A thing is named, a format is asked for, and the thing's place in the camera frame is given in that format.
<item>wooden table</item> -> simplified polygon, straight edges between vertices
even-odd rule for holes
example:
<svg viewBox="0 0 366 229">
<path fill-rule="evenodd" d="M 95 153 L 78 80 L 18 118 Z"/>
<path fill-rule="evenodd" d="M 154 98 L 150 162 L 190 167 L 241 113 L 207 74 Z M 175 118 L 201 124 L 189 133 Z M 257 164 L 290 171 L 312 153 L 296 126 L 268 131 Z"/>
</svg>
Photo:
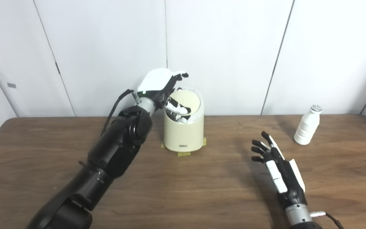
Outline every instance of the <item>wooden table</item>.
<svg viewBox="0 0 366 229">
<path fill-rule="evenodd" d="M 92 228 L 289 228 L 267 169 L 250 160 L 251 140 L 265 130 L 296 159 L 311 211 L 366 229 L 366 117 L 323 115 L 307 146 L 292 140 L 300 118 L 207 116 L 207 146 L 178 157 L 161 148 L 163 118 L 154 117 L 147 142 L 93 211 Z M 24 228 L 74 177 L 104 120 L 15 118 L 0 128 L 0 229 Z"/>
</svg>

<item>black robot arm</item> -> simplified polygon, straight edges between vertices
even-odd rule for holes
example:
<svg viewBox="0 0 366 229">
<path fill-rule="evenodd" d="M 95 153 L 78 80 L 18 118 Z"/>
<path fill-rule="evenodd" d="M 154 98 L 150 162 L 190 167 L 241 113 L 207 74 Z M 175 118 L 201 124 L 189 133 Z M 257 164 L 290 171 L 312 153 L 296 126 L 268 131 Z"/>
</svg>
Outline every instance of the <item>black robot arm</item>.
<svg viewBox="0 0 366 229">
<path fill-rule="evenodd" d="M 138 154 L 152 128 L 151 115 L 163 108 L 176 81 L 188 76 L 185 72 L 172 74 L 165 69 L 160 70 L 150 72 L 151 80 L 156 80 L 158 75 L 162 79 L 159 83 L 164 87 L 149 90 L 151 93 L 138 91 L 138 104 L 119 113 L 88 153 L 86 164 L 67 186 L 36 213 L 28 229 L 90 228 L 90 211 L 94 210 L 113 180 L 125 173 Z"/>
</svg>

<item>robotic hand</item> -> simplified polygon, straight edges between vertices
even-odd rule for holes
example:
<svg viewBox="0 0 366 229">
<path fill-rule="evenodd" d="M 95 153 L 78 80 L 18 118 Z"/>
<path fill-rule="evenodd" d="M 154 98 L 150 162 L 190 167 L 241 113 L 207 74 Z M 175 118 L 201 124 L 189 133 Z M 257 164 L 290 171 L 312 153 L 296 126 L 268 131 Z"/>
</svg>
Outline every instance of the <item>robotic hand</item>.
<svg viewBox="0 0 366 229">
<path fill-rule="evenodd" d="M 133 94 L 137 104 L 122 110 L 104 129 L 83 168 L 36 213 L 27 228 L 90 228 L 93 220 L 90 211 L 138 154 L 152 128 L 151 115 L 165 106 L 176 82 L 188 76 L 184 71 L 172 73 L 167 68 L 150 71 Z"/>
<path fill-rule="evenodd" d="M 252 140 L 253 152 L 261 156 L 252 156 L 253 161 L 265 163 L 277 189 L 277 197 L 282 208 L 286 211 L 290 229 L 322 229 L 313 222 L 312 217 L 324 216 L 325 212 L 310 213 L 305 197 L 305 185 L 294 159 L 287 161 L 273 138 L 266 132 L 262 137 L 269 145 Z"/>
</svg>

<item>yellow tape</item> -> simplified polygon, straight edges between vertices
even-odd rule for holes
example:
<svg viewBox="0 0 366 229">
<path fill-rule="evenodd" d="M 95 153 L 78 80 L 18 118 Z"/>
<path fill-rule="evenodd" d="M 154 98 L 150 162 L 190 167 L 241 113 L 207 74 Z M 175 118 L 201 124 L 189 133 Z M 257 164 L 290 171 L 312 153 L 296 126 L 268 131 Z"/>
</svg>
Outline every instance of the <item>yellow tape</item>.
<svg viewBox="0 0 366 229">
<path fill-rule="evenodd" d="M 177 152 L 177 156 L 188 156 L 190 152 Z"/>
</svg>

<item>plastic bottle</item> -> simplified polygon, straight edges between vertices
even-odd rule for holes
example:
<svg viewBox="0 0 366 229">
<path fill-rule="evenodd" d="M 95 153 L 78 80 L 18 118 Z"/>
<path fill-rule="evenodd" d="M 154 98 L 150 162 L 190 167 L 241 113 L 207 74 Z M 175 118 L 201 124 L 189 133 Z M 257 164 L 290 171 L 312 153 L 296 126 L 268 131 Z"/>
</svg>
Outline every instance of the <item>plastic bottle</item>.
<svg viewBox="0 0 366 229">
<path fill-rule="evenodd" d="M 295 133 L 295 142 L 299 145 L 307 145 L 310 143 L 319 123 L 320 123 L 321 106 L 311 106 L 300 121 L 299 127 Z"/>
</svg>

